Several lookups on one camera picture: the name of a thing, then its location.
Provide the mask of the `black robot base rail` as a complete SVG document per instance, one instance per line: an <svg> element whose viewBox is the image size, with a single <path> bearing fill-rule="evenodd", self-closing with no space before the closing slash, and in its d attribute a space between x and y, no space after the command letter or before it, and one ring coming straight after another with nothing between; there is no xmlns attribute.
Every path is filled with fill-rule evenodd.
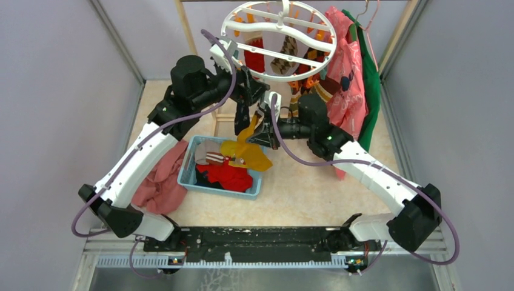
<svg viewBox="0 0 514 291"><path fill-rule="evenodd" d="M169 238L144 240L146 252L182 252L188 263L332 263L341 252L379 251L380 242L359 242L349 226L336 227L178 227Z"/></svg>

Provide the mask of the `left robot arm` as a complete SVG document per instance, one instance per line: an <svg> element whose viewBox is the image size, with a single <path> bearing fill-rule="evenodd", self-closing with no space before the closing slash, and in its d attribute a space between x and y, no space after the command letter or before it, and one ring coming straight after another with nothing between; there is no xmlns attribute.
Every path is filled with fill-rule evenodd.
<svg viewBox="0 0 514 291"><path fill-rule="evenodd" d="M253 105L270 88L244 65L236 70L218 65L215 69L215 73L209 71L196 55L177 61L170 71L171 84L163 100L149 114L137 140L105 177L79 189L78 195L85 203L81 213L91 210L119 238L150 237L168 251L181 245L182 235L175 230L175 222L132 205L137 188L158 161L199 122L204 109L228 99Z"/></svg>

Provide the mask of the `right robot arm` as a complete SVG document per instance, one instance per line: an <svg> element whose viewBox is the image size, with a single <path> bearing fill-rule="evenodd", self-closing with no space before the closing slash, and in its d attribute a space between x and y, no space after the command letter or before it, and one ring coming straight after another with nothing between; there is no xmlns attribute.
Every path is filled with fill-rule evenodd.
<svg viewBox="0 0 514 291"><path fill-rule="evenodd" d="M281 95L266 93L258 102L262 122L247 142L282 147L289 157L310 167L332 166L357 179L390 210L361 215L341 233L349 250L371 239L392 240L415 253L443 221L441 192L405 179L374 158L352 135L329 122L327 107L314 94L302 96L299 115L280 118Z"/></svg>

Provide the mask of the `mustard yellow ribbed sock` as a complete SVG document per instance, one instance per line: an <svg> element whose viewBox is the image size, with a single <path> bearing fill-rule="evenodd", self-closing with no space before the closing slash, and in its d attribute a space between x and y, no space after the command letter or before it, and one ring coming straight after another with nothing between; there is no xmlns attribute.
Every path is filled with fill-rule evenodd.
<svg viewBox="0 0 514 291"><path fill-rule="evenodd" d="M268 159L259 145L247 142L247 138L254 134L258 120L259 118L254 115L250 125L237 136L233 165L257 172L265 172L272 167L271 160Z"/></svg>

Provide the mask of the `navy blue patterned sock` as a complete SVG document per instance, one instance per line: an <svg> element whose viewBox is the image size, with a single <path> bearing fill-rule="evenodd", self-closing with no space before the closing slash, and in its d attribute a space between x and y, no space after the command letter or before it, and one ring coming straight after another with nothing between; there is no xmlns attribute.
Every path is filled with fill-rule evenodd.
<svg viewBox="0 0 514 291"><path fill-rule="evenodd" d="M234 118L234 133L235 133L235 135L239 135L249 125L250 125L249 106L246 104L237 103L235 118Z"/></svg>

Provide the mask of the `red santa sock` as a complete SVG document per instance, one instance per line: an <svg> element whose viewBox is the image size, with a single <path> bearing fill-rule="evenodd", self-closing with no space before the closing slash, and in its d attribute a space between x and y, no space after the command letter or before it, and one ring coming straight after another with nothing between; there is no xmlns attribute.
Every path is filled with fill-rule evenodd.
<svg viewBox="0 0 514 291"><path fill-rule="evenodd" d="M252 46L252 47L261 48L261 49L264 48L263 40L262 40L261 36L258 36L253 39L249 39L248 41L245 42L245 44ZM245 57L245 64L249 69L259 72L259 73L265 72L264 55L262 55L260 53L245 51L244 57Z"/></svg>

